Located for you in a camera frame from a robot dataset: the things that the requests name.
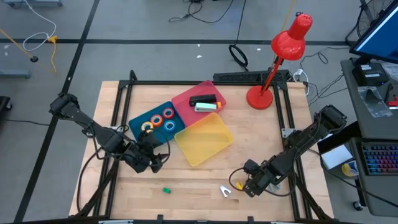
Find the red desk lamp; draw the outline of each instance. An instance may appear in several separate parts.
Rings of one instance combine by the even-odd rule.
[[[311,16],[301,14],[295,18],[289,30],[281,32],[272,40],[271,48],[277,56],[276,63],[272,64],[271,72],[264,84],[254,86],[248,91],[246,100],[251,107],[263,110],[271,105],[274,97],[268,89],[269,84],[283,60],[298,60],[303,56],[305,50],[304,36],[311,28],[311,25]]]

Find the plastic tray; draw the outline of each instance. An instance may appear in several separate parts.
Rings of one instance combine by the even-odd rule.
[[[191,166],[201,164],[234,141],[216,113],[210,113],[177,133],[174,138]]]
[[[221,102],[221,107],[217,108],[217,110],[213,112],[217,113],[225,107],[226,100],[224,99],[223,95],[219,93],[214,84],[209,80],[201,82],[198,85],[194,86],[193,88],[172,98],[173,105],[180,114],[186,127],[192,125],[193,123],[199,121],[200,119],[212,113],[212,112],[195,112],[195,107],[189,106],[189,98],[191,96],[207,95],[207,94],[215,94],[217,101]]]
[[[166,108],[173,108],[173,110],[174,110],[174,117],[173,117],[171,120],[173,120],[173,121],[175,122],[175,129],[174,129],[173,131],[171,131],[171,132],[168,132],[168,131],[166,131],[166,130],[163,128],[163,124],[167,121],[167,119],[165,119],[165,118],[162,116],[162,112],[163,112],[163,110],[166,109]],[[168,141],[171,140],[171,139],[173,139],[173,138],[174,138],[174,135],[175,135],[176,133],[178,133],[179,131],[181,131],[181,130],[183,130],[183,129],[185,128],[185,125],[184,125],[184,123],[183,123],[183,121],[182,121],[180,115],[178,114],[177,110],[174,108],[172,102],[168,101],[168,102],[166,102],[166,103],[164,103],[164,104],[162,104],[162,105],[160,105],[160,106],[158,106],[158,107],[156,107],[156,108],[154,108],[154,109],[152,109],[152,110],[150,110],[150,111],[147,111],[146,113],[143,113],[143,114],[141,114],[140,116],[138,116],[138,117],[136,117],[136,118],[134,118],[134,119],[132,119],[132,120],[129,121],[130,129],[131,129],[132,134],[134,135],[134,137],[135,137],[136,139],[138,139],[138,136],[139,136],[139,134],[141,133],[141,125],[142,125],[144,122],[146,122],[146,121],[150,121],[150,118],[151,118],[153,115],[155,115],[155,114],[160,114],[160,115],[162,116],[162,118],[163,118],[163,123],[162,123],[162,125],[159,126],[159,127],[157,127],[157,128],[154,128],[155,130],[158,130],[158,131],[162,132],[163,135],[164,135],[164,136],[163,136],[163,135],[160,134],[158,131],[155,131],[155,132],[154,132],[156,138],[157,138],[158,141],[160,141],[161,143],[165,143],[165,142],[166,142],[165,138],[166,138]]]

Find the pink tray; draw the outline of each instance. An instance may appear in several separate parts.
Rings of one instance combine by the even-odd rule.
[[[210,114],[210,112],[195,112],[195,107],[189,106],[189,98],[191,96],[207,94],[215,94],[217,101],[221,102],[221,107],[217,108],[217,110],[215,110],[214,112],[217,113],[225,107],[226,100],[224,99],[223,95],[219,93],[213,82],[211,82],[210,80],[199,83],[193,88],[172,98],[174,108],[175,110],[177,110],[186,127]]]

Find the wooden tabletop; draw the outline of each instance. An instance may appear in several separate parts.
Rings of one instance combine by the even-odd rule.
[[[103,82],[95,110],[94,120],[100,125],[109,126],[116,99],[118,82]],[[140,114],[170,101],[192,86],[186,85],[134,85],[128,121]],[[234,136],[234,143],[196,167],[191,167],[174,140],[170,141],[171,157],[163,168],[154,174],[150,169],[137,174],[124,162],[120,163],[111,218],[156,219],[163,214],[166,220],[247,220],[253,216],[255,221],[292,221],[292,203],[290,197],[275,197],[264,192],[254,198],[244,192],[233,190],[228,177],[233,170],[242,167],[252,159],[258,163],[282,151],[279,123],[275,101],[266,110],[252,109],[246,103],[246,93],[250,86],[217,86],[227,104],[219,112],[221,119]],[[288,83],[289,96],[296,128],[306,128],[312,123],[301,83]],[[284,121],[287,114],[282,91],[280,91]],[[120,109],[118,122],[121,120]],[[156,149],[166,152],[167,146]],[[82,165],[94,153],[93,141],[88,140]],[[325,176],[316,154],[306,152],[301,156],[307,189],[313,195],[325,213],[333,216]],[[87,202],[98,186],[103,161],[93,159],[84,175],[81,187],[81,206]],[[233,183],[243,182],[246,175],[238,172]],[[224,198],[220,185],[230,188],[232,194]],[[289,191],[287,180],[281,183],[278,194]],[[165,194],[163,187],[170,188],[172,193]],[[298,192],[300,214],[304,217],[302,198]],[[106,190],[101,207],[108,191]],[[70,214],[75,214],[76,193],[71,205]]]

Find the white cable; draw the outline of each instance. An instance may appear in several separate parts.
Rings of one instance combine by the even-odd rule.
[[[46,32],[38,32],[38,33],[33,34],[32,36],[26,38],[26,39],[23,41],[22,47],[23,47],[26,51],[33,51],[33,50],[36,50],[36,49],[38,49],[39,47],[41,47],[50,37],[52,37],[52,36],[54,35],[55,30],[57,30],[57,25],[56,25],[53,21],[51,21],[51,20],[49,20],[49,19],[46,19],[45,17],[43,17],[42,15],[40,15],[39,13],[37,13],[36,11],[34,11],[33,8],[32,8],[32,6],[30,6],[30,4],[29,4],[26,0],[24,0],[24,1],[25,1],[25,3],[28,5],[29,9],[30,9],[34,14],[36,14],[37,16],[39,16],[40,18],[42,18],[42,19],[44,19],[44,20],[46,20],[46,21],[48,21],[48,22],[51,22],[51,23],[54,25],[54,31],[51,33],[51,35],[49,35],[49,34],[46,33]],[[26,47],[25,47],[26,41],[28,41],[28,40],[31,39],[32,37],[34,37],[34,36],[36,36],[36,35],[40,35],[40,34],[46,35],[47,38],[46,38],[41,44],[39,44],[37,47],[35,47],[35,48],[33,48],[33,49],[26,49]]]
[[[297,69],[297,71],[293,74],[293,80],[294,80],[294,82],[298,82],[298,81],[295,79],[295,76],[296,76],[296,75],[298,75],[298,79],[300,79],[300,76],[303,75],[303,74],[304,74],[304,76],[305,76],[305,79],[307,80],[307,83],[310,82],[310,81],[308,80],[307,74],[306,74],[306,73],[304,72],[304,70],[302,70],[302,69]],[[310,93],[310,88],[307,86],[307,92],[305,93],[305,96],[308,96],[309,93]]]

